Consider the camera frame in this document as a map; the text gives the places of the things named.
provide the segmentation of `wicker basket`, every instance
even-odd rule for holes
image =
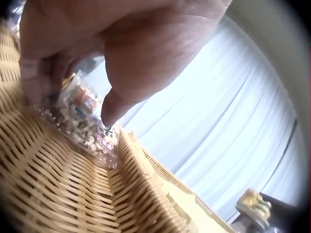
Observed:
[[[0,185],[14,226],[21,232],[188,232],[135,156],[133,134],[121,131],[120,164],[108,171],[22,107],[18,59],[14,39],[0,26]],[[192,194],[144,153],[158,175]],[[199,198],[197,203],[234,233]]]

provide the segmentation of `food package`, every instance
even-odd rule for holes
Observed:
[[[12,34],[19,39],[19,26],[21,15],[25,6],[26,0],[14,0],[10,4],[7,13],[7,26]]]
[[[101,98],[79,71],[57,99],[33,106],[35,112],[71,142],[92,155],[97,165],[115,169],[120,128],[107,128],[101,121]]]

